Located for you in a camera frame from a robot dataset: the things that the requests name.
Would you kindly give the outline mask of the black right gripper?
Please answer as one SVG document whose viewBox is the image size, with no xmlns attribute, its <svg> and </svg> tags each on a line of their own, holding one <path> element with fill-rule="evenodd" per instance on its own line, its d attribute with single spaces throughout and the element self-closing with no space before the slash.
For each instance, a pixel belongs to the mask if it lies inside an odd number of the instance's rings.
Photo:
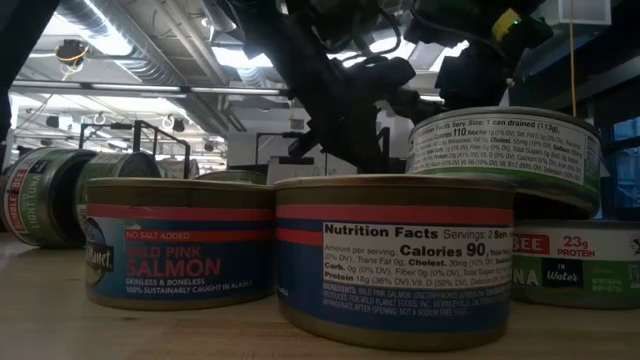
<svg viewBox="0 0 640 360">
<path fill-rule="evenodd" d="M 410 119 L 414 125 L 446 109 L 497 106 L 506 91 L 509 70 L 504 50 L 473 41 L 457 57 L 443 58 L 435 87 L 444 105 L 404 88 L 390 93 L 386 102 L 396 115 Z"/>
</svg>

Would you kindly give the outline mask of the blue pink salmon can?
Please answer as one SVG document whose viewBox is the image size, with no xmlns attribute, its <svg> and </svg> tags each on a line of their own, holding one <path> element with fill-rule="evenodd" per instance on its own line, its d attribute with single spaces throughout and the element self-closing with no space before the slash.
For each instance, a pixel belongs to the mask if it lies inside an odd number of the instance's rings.
<svg viewBox="0 0 640 360">
<path fill-rule="evenodd" d="M 86 293 L 103 306 L 190 310 L 274 293 L 275 194 L 247 183 L 87 184 Z"/>
<path fill-rule="evenodd" d="M 197 180 L 209 180 L 219 182 L 239 182 L 256 185 L 265 185 L 266 177 L 256 171 L 250 170 L 222 170 L 200 175 Z"/>
<path fill-rule="evenodd" d="M 275 187 L 278 303 L 293 325 L 381 349 L 502 337 L 515 188 L 499 180 L 352 175 Z"/>
</svg>

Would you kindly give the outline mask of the blue-lit window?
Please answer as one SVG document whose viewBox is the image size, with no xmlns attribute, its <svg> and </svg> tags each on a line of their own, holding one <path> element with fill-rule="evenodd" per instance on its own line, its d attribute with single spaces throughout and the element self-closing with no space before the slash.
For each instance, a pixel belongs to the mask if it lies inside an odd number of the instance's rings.
<svg viewBox="0 0 640 360">
<path fill-rule="evenodd" d="M 614 141 L 623 142 L 614 152 L 616 165 L 616 206 L 640 208 L 640 117 L 613 127 Z"/>
</svg>

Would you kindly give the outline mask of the bright ceiling light panel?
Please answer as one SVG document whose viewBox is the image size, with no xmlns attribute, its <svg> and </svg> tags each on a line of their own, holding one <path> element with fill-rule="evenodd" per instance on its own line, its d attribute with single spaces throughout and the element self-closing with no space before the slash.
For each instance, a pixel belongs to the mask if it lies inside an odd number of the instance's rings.
<svg viewBox="0 0 640 360">
<path fill-rule="evenodd" d="M 272 68 L 271 61 L 264 55 L 260 54 L 249 59 L 243 50 L 229 49 L 224 47 L 211 48 L 218 63 L 223 66 L 233 68 Z"/>
</svg>

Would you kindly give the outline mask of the olive green tuna can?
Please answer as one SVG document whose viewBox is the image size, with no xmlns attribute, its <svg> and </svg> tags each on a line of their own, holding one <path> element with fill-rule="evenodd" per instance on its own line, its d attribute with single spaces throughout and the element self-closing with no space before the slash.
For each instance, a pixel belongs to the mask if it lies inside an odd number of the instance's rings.
<svg viewBox="0 0 640 360">
<path fill-rule="evenodd" d="M 82 169 L 75 187 L 75 214 L 83 232 L 87 219 L 87 182 L 93 178 L 160 178 L 156 160 L 146 153 L 97 153 Z"/>
</svg>

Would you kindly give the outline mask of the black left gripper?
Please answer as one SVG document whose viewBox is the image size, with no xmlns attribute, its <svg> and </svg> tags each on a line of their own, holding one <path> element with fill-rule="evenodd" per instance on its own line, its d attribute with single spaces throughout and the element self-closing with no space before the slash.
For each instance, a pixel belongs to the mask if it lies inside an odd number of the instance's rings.
<svg viewBox="0 0 640 360">
<path fill-rule="evenodd" d="M 306 132 L 290 131 L 288 155 L 300 159 L 319 145 L 365 173 L 385 173 L 377 141 L 376 103 L 415 76 L 399 57 L 376 56 L 348 68 L 326 57 L 313 62 L 307 82 L 296 85 L 296 96 L 310 120 Z"/>
</svg>

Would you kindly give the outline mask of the black stand with box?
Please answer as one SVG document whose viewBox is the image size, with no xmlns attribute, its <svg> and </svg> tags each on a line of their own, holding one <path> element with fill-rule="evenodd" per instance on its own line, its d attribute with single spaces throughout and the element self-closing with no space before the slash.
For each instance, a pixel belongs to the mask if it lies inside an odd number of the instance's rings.
<svg viewBox="0 0 640 360">
<path fill-rule="evenodd" d="M 381 128 L 377 133 L 377 141 L 383 157 L 383 170 L 389 174 L 403 174 L 406 169 L 406 160 L 391 157 L 391 130 L 389 127 Z"/>
</svg>

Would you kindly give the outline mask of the green Bumble Bee tuna can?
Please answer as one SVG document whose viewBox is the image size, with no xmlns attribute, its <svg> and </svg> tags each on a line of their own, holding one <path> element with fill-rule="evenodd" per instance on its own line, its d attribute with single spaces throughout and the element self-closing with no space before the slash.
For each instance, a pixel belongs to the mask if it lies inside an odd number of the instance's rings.
<svg viewBox="0 0 640 360">
<path fill-rule="evenodd" d="M 600 135 L 545 109 L 476 107 L 430 117 L 409 135 L 409 173 L 503 180 L 520 219 L 588 220 L 600 209 Z"/>
<path fill-rule="evenodd" d="M 44 147 L 20 157 L 0 179 L 0 217 L 21 242 L 44 249 L 85 244 L 76 186 L 94 151 Z"/>
<path fill-rule="evenodd" d="M 515 224 L 516 301 L 572 308 L 640 308 L 640 222 L 522 220 Z"/>
</svg>

